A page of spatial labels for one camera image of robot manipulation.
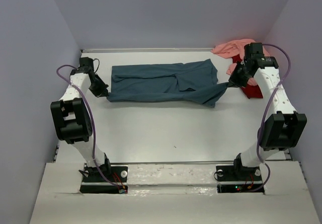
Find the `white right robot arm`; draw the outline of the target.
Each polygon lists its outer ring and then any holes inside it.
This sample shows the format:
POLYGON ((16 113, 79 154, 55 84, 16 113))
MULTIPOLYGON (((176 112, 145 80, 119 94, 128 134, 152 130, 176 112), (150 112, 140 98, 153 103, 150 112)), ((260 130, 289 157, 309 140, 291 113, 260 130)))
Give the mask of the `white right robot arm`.
POLYGON ((232 175, 242 180, 267 158, 297 145, 307 123, 307 117, 298 113, 291 104, 283 82, 288 76, 280 76, 276 58, 265 56, 262 43, 250 43, 244 47, 245 55, 228 80, 229 87, 242 88, 253 78, 263 99, 267 102, 257 141, 249 149, 237 155, 232 175))

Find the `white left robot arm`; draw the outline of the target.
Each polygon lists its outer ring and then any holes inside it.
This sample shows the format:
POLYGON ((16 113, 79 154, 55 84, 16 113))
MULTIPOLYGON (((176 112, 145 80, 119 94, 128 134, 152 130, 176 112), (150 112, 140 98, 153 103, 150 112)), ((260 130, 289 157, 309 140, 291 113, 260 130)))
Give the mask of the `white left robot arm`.
POLYGON ((68 79, 59 70, 56 73, 68 83, 63 96, 50 104, 50 111, 57 137, 73 146, 86 161, 88 172, 94 173, 100 181, 111 177, 111 164, 106 154, 96 144, 96 130, 93 114, 85 93, 95 97, 108 97, 108 85, 98 76, 94 59, 81 57, 79 66, 73 67, 68 79))

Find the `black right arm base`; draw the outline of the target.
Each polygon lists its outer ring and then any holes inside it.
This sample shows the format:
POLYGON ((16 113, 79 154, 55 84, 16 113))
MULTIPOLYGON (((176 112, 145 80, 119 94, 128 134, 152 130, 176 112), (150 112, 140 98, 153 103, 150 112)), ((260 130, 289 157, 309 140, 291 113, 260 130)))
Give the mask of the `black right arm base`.
POLYGON ((217 165, 213 177, 220 194, 265 192, 259 167, 238 169, 234 165, 217 165))

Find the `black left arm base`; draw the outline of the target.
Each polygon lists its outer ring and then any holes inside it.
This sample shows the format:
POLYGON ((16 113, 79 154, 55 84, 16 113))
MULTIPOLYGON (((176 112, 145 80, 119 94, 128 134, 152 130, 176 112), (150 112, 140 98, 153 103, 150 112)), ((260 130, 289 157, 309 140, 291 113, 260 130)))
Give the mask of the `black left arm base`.
POLYGON ((79 170, 82 181, 79 191, 83 194, 127 194, 128 167, 112 165, 111 172, 90 168, 86 164, 79 170))

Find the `teal blue t shirt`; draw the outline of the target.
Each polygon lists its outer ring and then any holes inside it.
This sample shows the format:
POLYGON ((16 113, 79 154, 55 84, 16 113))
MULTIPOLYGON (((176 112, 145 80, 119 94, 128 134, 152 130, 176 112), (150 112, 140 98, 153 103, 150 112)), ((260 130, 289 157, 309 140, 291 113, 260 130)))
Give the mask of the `teal blue t shirt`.
POLYGON ((112 67, 110 102, 190 101, 207 107, 226 92, 210 59, 190 63, 112 67))

